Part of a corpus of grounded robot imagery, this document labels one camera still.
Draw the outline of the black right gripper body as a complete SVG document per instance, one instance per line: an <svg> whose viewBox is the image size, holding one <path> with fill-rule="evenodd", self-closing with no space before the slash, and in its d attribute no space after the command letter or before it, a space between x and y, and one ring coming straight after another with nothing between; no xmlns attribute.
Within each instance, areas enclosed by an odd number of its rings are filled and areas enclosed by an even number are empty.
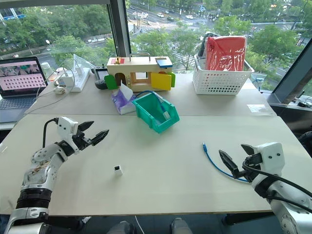
<svg viewBox="0 0 312 234"><path fill-rule="evenodd" d="M263 160L261 153L246 157L242 164L243 170L240 171L238 174L239 177L244 177L248 182L252 182L258 175L258 172L256 172L256 170L261 170L260 163L262 162Z"/></svg>

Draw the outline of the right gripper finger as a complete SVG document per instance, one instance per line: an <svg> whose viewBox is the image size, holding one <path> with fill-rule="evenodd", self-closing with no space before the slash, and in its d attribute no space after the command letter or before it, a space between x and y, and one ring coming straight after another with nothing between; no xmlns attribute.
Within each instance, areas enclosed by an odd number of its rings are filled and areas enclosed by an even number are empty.
<svg viewBox="0 0 312 234"><path fill-rule="evenodd" d="M239 178L239 169L238 166L234 163L233 159L223 150L219 150L220 158L223 164L230 170L234 179Z"/></svg>
<svg viewBox="0 0 312 234"><path fill-rule="evenodd" d="M255 148L248 144L241 144L241 147L246 152L247 155L254 155L255 154Z"/></svg>

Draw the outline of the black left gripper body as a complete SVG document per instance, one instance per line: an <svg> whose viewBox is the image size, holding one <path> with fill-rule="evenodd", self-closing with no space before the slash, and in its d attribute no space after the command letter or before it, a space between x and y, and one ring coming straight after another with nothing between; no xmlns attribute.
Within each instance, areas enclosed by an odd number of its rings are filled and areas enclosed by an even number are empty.
<svg viewBox="0 0 312 234"><path fill-rule="evenodd" d="M92 140L85 137L85 133L80 130L78 130L77 133L72 136L72 140L79 150L84 150L90 145L92 146L94 145Z"/></svg>

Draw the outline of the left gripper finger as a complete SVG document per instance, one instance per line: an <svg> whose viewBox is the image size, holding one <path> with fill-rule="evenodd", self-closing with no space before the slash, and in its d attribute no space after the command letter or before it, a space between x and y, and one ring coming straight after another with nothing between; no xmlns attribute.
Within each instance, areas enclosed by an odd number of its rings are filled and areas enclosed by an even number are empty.
<svg viewBox="0 0 312 234"><path fill-rule="evenodd" d="M91 139L91 144L92 146L96 146L98 143L100 143L102 140L104 140L104 138L108 135L109 130L103 130L101 132L99 132L98 134L96 134L96 136L94 138Z"/></svg>
<svg viewBox="0 0 312 234"><path fill-rule="evenodd" d="M94 123L94 121L85 121L83 123L80 123L78 125L78 130L77 133L83 133L85 130L87 130L88 128L90 128L90 126Z"/></svg>

